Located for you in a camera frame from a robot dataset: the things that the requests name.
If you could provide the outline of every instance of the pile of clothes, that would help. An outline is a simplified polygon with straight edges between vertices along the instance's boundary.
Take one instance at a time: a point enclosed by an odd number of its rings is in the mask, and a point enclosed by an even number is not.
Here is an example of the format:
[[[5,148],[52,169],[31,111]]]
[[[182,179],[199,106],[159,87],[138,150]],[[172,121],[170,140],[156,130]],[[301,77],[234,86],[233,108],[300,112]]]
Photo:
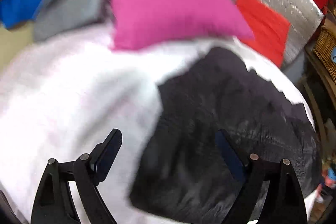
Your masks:
[[[47,160],[72,161],[118,128],[123,144],[98,186],[118,223],[221,223],[241,189],[214,142],[225,129],[247,153],[290,159],[309,215],[321,177],[314,121],[278,64],[248,44],[260,34],[240,4],[43,0],[38,43],[0,77],[0,183],[12,206],[29,220]]]

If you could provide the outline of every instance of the beige fabric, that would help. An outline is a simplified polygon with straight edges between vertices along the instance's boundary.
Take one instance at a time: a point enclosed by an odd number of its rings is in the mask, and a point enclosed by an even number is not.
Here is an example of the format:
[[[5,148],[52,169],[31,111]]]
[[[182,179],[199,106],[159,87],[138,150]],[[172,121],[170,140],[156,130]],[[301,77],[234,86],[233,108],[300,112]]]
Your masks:
[[[6,30],[0,27],[0,72],[24,47],[33,43],[33,23]]]

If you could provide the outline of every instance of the black garment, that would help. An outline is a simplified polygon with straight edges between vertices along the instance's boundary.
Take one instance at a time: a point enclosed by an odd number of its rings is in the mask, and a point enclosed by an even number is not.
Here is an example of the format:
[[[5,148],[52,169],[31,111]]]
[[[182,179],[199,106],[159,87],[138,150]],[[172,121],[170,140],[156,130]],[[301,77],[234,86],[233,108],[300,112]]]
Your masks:
[[[319,184],[319,149],[305,109],[247,72],[229,50],[212,49],[159,89],[163,113],[130,193],[135,207],[185,223],[221,223],[242,185],[215,144],[219,129],[247,154],[275,162],[290,159],[304,197]],[[267,186],[251,220],[260,215]]]

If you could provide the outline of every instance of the cushion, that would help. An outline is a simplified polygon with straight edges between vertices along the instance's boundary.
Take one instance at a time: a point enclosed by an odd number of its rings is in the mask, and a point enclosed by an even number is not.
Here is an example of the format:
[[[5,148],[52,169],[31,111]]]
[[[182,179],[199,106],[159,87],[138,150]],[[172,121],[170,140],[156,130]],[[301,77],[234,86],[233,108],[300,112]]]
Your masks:
[[[231,0],[111,0],[115,48],[136,50],[172,39],[253,38]]]
[[[255,36],[255,40],[241,41],[281,67],[290,22],[259,0],[237,0],[236,4]]]

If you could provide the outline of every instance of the blue fabric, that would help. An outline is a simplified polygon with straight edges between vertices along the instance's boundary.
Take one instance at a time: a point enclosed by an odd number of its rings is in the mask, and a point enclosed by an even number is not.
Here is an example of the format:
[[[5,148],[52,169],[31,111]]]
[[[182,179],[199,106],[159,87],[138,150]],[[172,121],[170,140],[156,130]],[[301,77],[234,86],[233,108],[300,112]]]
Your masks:
[[[238,180],[239,182],[245,183],[246,181],[245,168],[240,159],[238,158],[236,152],[227,142],[225,136],[221,131],[216,132],[215,142],[220,150],[223,160],[225,161],[227,167],[230,170],[231,175],[234,177],[234,179]]]
[[[336,47],[331,52],[331,60],[336,63]]]
[[[336,180],[335,172],[334,172],[331,168],[328,169],[328,177],[329,177],[331,180]]]
[[[0,20],[9,29],[16,24],[34,18],[41,0],[1,0]]]

